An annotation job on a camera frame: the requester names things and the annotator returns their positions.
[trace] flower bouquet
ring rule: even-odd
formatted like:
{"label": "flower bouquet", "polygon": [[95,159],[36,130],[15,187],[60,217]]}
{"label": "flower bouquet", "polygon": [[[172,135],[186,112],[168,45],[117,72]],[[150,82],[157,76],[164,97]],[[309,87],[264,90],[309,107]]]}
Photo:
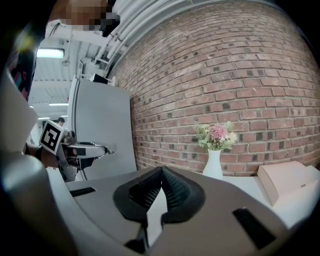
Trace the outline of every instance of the flower bouquet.
{"label": "flower bouquet", "polygon": [[196,138],[202,148],[208,150],[209,159],[203,170],[203,175],[222,180],[223,173],[220,165],[220,153],[222,150],[231,150],[237,141],[237,135],[232,131],[233,124],[228,121],[225,124],[197,124],[195,126]]}

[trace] cardboard box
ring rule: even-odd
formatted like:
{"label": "cardboard box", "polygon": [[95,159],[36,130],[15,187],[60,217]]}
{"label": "cardboard box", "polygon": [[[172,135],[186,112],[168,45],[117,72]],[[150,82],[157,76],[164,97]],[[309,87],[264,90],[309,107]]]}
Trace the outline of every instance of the cardboard box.
{"label": "cardboard box", "polygon": [[308,170],[292,161],[261,165],[257,173],[272,206],[304,200],[319,187],[320,172]]}

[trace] person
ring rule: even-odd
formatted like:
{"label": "person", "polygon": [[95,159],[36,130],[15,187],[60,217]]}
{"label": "person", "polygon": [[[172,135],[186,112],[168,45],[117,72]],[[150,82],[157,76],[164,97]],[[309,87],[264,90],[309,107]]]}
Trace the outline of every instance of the person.
{"label": "person", "polygon": [[[60,19],[67,25],[92,27],[97,21],[106,18],[108,1],[48,0],[46,5],[51,7],[51,13],[42,11],[36,19],[31,19],[16,38],[6,62],[13,81],[27,101],[35,74],[37,51],[45,38],[47,23]],[[23,151],[25,154],[37,157],[46,167],[59,167],[56,156],[41,146],[26,143]]]}
{"label": "person", "polygon": [[63,117],[59,117],[56,123],[62,127],[65,123],[65,119]]}

